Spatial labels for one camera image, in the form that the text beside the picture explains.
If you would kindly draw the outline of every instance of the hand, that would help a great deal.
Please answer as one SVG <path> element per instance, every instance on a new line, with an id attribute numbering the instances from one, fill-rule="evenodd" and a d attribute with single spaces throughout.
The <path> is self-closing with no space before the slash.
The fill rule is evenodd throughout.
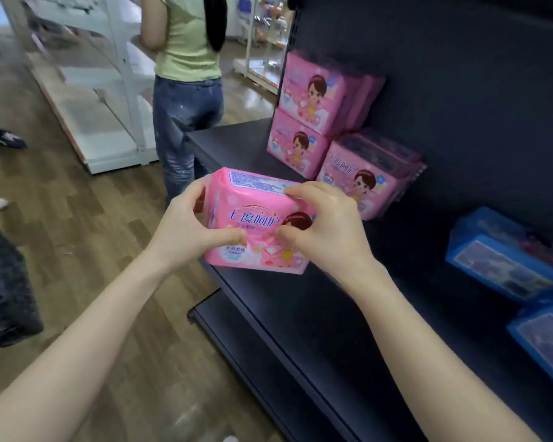
<path id="1" fill-rule="evenodd" d="M 285 193 L 308 201 L 316 208 L 316 221 L 302 231 L 293 226 L 281 226 L 276 236 L 298 248 L 319 268 L 344 283 L 373 265 L 383 269 L 373 257 L 364 234 L 356 202 L 340 189 L 321 181 L 288 186 Z"/>
<path id="2" fill-rule="evenodd" d="M 202 210 L 205 178 L 196 180 L 170 202 L 145 250 L 165 274 L 211 248 L 246 243 L 246 231 L 243 229 L 207 229 L 194 216 L 195 212 Z"/>

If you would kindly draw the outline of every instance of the left hand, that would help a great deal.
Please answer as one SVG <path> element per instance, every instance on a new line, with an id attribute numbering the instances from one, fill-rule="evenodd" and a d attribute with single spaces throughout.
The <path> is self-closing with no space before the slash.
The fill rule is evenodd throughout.
<path id="1" fill-rule="evenodd" d="M 154 259 L 155 264 L 167 273 L 171 273 L 189 260 L 198 258 L 211 248 L 246 243 L 246 231 L 243 229 L 207 229 L 194 216 L 195 212 L 202 209 L 205 178 L 193 182 L 170 202 L 145 250 Z"/>

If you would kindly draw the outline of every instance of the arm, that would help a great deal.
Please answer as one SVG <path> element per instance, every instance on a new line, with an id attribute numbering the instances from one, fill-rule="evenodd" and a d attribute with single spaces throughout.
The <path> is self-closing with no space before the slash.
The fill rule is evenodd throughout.
<path id="1" fill-rule="evenodd" d="M 316 181 L 286 192 L 312 203 L 317 218 L 308 230 L 283 226 L 278 235 L 330 273 L 354 299 L 428 440 L 539 440 L 401 294 L 373 257 L 354 200 Z"/>
<path id="2" fill-rule="evenodd" d="M 141 0 L 141 42 L 152 51 L 166 44 L 168 8 L 162 0 Z"/>
<path id="3" fill-rule="evenodd" d="M 198 180 L 172 201 L 147 249 L 0 394 L 0 442 L 70 440 L 158 285 L 208 248 L 245 241 L 243 230 L 207 230 L 196 220 L 203 186 Z"/>

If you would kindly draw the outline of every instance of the long black hair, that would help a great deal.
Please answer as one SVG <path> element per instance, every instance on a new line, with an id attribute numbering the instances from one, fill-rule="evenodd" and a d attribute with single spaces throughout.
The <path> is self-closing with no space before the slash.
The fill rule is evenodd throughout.
<path id="1" fill-rule="evenodd" d="M 228 28 L 228 1 L 203 0 L 205 4 L 205 23 L 207 40 L 215 52 L 221 51 L 225 43 L 225 31 Z"/>

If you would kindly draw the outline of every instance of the laminate flooring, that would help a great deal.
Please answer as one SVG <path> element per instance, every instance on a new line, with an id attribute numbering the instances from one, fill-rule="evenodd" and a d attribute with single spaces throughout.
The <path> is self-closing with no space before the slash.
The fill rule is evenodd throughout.
<path id="1" fill-rule="evenodd" d="M 2 33 L 0 126 L 26 150 L 0 147 L 0 228 L 25 255 L 45 330 L 0 349 L 0 391 L 148 243 L 162 216 L 160 165 L 91 176 L 41 94 L 22 51 L 33 50 L 19 0 L 2 0 L 17 38 Z M 229 44 L 230 52 L 243 52 Z M 224 124 L 269 117 L 274 96 L 223 79 Z M 217 289 L 198 262 L 172 275 L 145 306 L 76 442 L 241 442 L 283 439 L 186 312 Z"/>

